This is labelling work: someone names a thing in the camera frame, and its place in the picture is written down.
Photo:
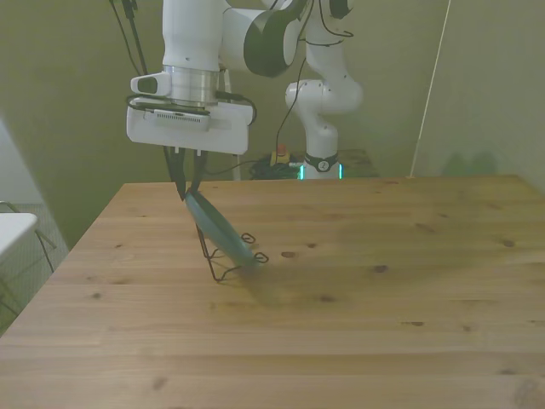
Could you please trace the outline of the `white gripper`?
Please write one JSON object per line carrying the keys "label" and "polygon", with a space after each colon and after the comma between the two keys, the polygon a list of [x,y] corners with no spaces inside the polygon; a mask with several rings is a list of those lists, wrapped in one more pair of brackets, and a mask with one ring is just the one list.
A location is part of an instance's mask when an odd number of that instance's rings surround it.
{"label": "white gripper", "polygon": [[169,177],[181,201],[186,197],[184,171],[187,149],[193,155],[193,173],[189,193],[196,193],[206,173],[208,152],[242,155],[249,146],[251,107],[220,103],[208,113],[170,110],[127,111],[128,138],[137,143],[164,146],[163,154]]}

